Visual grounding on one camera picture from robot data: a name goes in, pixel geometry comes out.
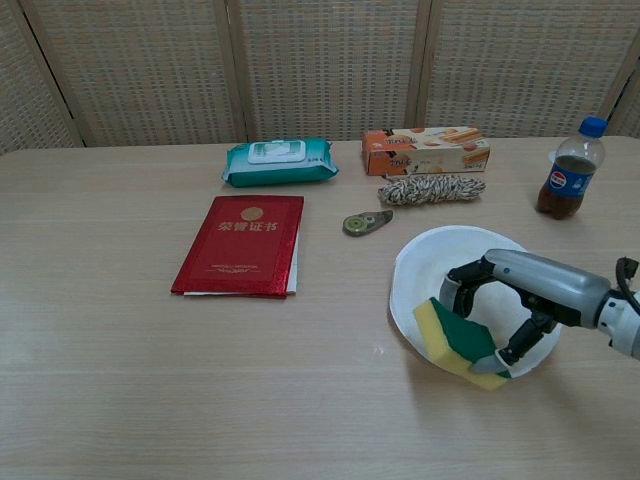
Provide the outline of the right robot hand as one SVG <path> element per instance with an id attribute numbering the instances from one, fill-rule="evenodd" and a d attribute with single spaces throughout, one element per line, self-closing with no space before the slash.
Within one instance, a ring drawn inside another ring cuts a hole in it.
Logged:
<path id="1" fill-rule="evenodd" d="M 608 279 L 541 256 L 517 250 L 490 249 L 480 259 L 449 270 L 439 302 L 466 318 L 485 284 L 513 289 L 529 318 L 495 353 L 475 361 L 475 374 L 500 373 L 522 359 L 557 324 L 594 329 L 613 292 Z"/>

